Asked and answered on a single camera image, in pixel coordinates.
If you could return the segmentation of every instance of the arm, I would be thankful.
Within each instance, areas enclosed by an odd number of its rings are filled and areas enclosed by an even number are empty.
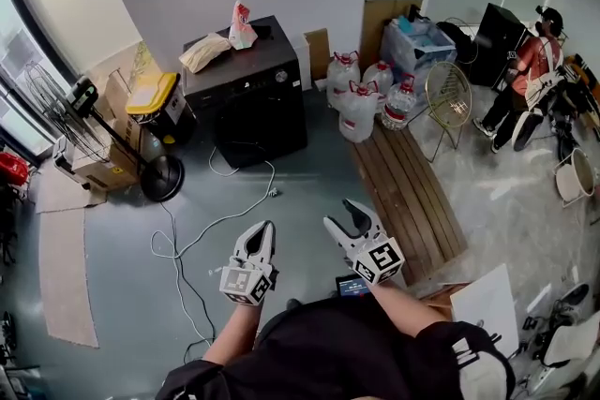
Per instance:
[[[262,305],[236,305],[227,325],[202,359],[226,365],[237,357],[250,352],[259,328],[262,310]]]
[[[519,72],[524,72],[533,59],[533,53],[537,46],[537,37],[529,37],[517,50],[517,58],[511,61],[509,67]]]
[[[368,287],[387,317],[402,333],[416,337],[429,325],[448,321],[442,314],[402,291],[390,280],[379,285],[368,284]]]

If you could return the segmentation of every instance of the white shoe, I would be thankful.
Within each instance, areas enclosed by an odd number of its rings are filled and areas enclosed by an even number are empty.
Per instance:
[[[477,127],[477,130],[482,132],[486,137],[492,137],[496,133],[495,130],[488,130],[486,127],[484,127],[484,125],[481,123],[481,120],[476,117],[472,119],[472,123]]]
[[[500,147],[496,147],[496,134],[491,138],[491,143],[489,145],[489,150],[491,150],[494,154],[498,154],[500,152]]]

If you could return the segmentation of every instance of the wooden floor slats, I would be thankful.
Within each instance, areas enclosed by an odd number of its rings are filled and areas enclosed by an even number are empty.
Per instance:
[[[450,203],[408,129],[375,125],[370,139],[352,144],[352,157],[383,226],[406,257],[407,284],[465,250]]]

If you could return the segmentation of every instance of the person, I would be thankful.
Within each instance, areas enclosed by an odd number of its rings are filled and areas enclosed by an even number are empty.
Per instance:
[[[510,398],[515,376],[486,331],[391,280],[369,289],[288,309],[256,340],[262,307],[237,304],[203,358],[173,370],[156,399]]]
[[[537,22],[535,28],[540,37],[528,38],[517,50],[517,58],[509,66],[517,71],[515,79],[496,97],[483,120],[473,119],[477,129],[491,138],[490,149],[494,154],[510,140],[518,117],[529,109],[525,100],[528,80],[538,79],[549,72],[545,43],[549,42],[552,49],[553,68],[558,66],[562,58],[561,46],[556,38],[563,30],[561,14],[554,8],[546,8],[542,13],[542,21]]]

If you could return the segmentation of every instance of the white bucket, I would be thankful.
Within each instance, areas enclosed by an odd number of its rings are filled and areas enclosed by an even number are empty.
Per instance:
[[[592,196],[594,187],[592,166],[581,149],[573,149],[571,155],[557,166],[555,175],[563,207],[582,197]]]

